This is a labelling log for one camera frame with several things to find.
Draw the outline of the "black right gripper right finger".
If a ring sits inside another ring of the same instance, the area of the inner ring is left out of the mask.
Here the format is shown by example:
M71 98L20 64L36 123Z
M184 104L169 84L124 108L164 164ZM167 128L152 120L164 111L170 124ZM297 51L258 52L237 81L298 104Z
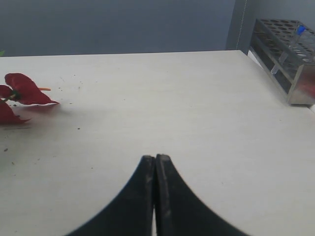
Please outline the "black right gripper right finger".
M158 236L245 236L208 208L188 187L171 158L156 156Z

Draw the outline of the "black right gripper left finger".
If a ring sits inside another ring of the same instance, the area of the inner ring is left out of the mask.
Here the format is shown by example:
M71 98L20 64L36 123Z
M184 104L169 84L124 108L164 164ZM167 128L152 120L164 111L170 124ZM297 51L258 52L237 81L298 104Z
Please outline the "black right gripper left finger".
M143 156L119 194L70 236L151 236L155 158Z

